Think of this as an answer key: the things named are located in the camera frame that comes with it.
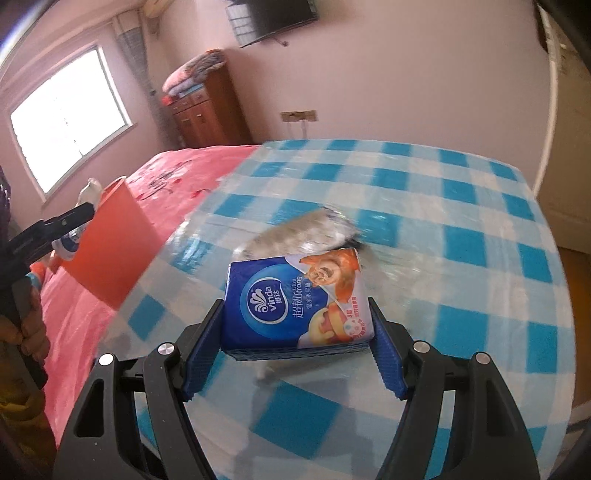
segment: blue and white checkered tablecloth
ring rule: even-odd
[[[324,204],[362,231],[369,294],[389,320],[443,353],[493,356],[546,477],[573,396],[570,299],[521,173],[487,158],[376,141],[266,143],[168,240],[102,350],[130,358],[175,340],[223,298],[238,245]],[[218,355],[187,412],[219,478],[373,479],[404,403],[384,388],[371,353],[294,362],[261,380],[257,362]],[[452,412],[446,393],[428,478],[443,464]]]

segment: tissue pack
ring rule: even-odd
[[[373,336],[355,249],[230,264],[222,348],[235,358],[353,352]]]

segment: metal screw head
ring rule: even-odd
[[[486,365],[486,364],[489,364],[489,363],[491,363],[491,357],[490,357],[490,356],[488,356],[488,354],[487,354],[487,353],[484,353],[484,352],[478,352],[478,353],[476,354],[476,361],[477,361],[479,364]]]
[[[158,347],[158,353],[160,355],[170,355],[174,352],[174,345],[172,343],[163,343]]]
[[[105,353],[104,355],[100,356],[99,363],[104,367],[106,365],[110,365],[111,363],[113,363],[113,360],[115,360],[115,357],[113,355],[111,355],[110,353]]]
[[[427,353],[431,349],[429,344],[427,342],[423,342],[422,340],[419,340],[418,342],[414,342],[413,348],[414,348],[414,351],[418,352],[418,353]]]

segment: vinda logo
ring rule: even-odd
[[[261,323],[272,325],[285,320],[287,299],[281,289],[281,280],[267,277],[256,281],[248,290],[248,310]]]

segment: television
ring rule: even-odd
[[[226,12],[241,47],[318,20],[313,0],[235,0]]]

